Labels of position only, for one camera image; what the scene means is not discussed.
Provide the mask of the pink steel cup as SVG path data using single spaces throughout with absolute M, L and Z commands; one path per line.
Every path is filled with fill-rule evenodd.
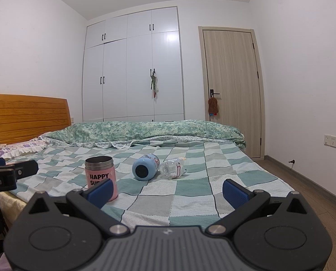
M 109 202 L 118 197 L 118 186 L 115 174 L 114 159 L 110 156 L 96 156 L 85 160 L 85 174 L 88 188 L 105 179 L 113 182 L 113 193 Z

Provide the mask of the clear plastic sticker cup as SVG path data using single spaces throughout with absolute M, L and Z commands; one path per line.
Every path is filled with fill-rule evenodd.
M 166 179 L 177 179 L 186 173 L 186 158 L 178 157 L 163 162 L 159 167 L 159 173 Z

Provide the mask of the light blue cup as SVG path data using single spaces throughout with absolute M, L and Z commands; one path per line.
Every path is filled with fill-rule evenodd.
M 154 178 L 159 166 L 160 160 L 156 155 L 143 155 L 137 159 L 132 166 L 133 176 L 139 181 L 149 181 Z

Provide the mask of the purple frilled pillow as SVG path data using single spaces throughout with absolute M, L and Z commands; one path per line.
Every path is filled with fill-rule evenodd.
M 8 144 L 0 149 L 0 158 L 9 160 L 21 155 L 40 152 L 46 147 L 47 143 L 42 140 L 31 140 L 22 143 Z

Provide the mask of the orange wooden headboard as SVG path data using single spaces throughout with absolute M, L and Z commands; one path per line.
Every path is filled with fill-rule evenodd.
M 70 125 L 66 99 L 0 94 L 0 143 L 28 141 Z

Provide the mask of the checkered green bed sheet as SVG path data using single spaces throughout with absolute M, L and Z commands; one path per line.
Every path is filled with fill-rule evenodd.
M 154 154 L 160 161 L 185 159 L 185 173 L 177 179 L 156 175 L 152 180 L 136 180 L 134 161 Z M 222 194 L 226 179 L 248 190 L 265 190 L 272 196 L 285 197 L 290 185 L 252 161 L 233 142 L 182 143 L 158 146 L 132 146 L 126 149 L 101 149 L 53 146 L 25 159 L 37 161 L 36 175 L 21 179 L 13 194 L 28 201 L 42 190 L 50 196 L 63 196 L 73 189 L 86 189 L 85 161 L 107 155 L 113 158 L 118 197 L 103 211 L 129 228 L 137 225 L 187 226 L 208 225 L 233 210 Z

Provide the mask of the green floral duvet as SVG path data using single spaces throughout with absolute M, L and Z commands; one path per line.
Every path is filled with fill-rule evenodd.
M 84 122 L 50 131 L 39 137 L 57 146 L 125 149 L 137 145 L 160 146 L 190 142 L 224 143 L 246 147 L 239 129 L 216 122 L 184 120 L 173 122 Z

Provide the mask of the brown plush toy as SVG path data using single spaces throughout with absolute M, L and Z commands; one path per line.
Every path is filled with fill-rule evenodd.
M 218 100 L 215 97 L 211 97 L 208 100 L 208 113 L 210 116 L 216 116 L 219 112 Z

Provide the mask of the light wooden door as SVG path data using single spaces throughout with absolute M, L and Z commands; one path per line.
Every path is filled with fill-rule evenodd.
M 265 101 L 261 60 L 252 29 L 199 27 L 204 98 L 216 98 L 218 113 L 205 119 L 244 134 L 245 153 L 265 154 Z

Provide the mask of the green hanging ornament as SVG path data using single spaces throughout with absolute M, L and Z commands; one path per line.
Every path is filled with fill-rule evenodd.
M 151 86 L 150 86 L 150 89 L 152 90 L 153 98 L 156 98 L 157 93 L 158 93 L 157 83 L 158 83 L 157 76 L 155 74 L 151 75 Z

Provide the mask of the white built-in wardrobe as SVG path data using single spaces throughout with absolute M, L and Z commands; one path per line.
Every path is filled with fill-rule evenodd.
M 151 75 L 158 79 L 153 98 Z M 117 16 L 86 29 L 82 75 L 84 122 L 184 119 L 178 10 Z

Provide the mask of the white wall socket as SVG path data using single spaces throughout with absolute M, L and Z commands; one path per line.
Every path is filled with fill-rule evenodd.
M 324 145 L 336 148 L 336 136 L 324 135 Z

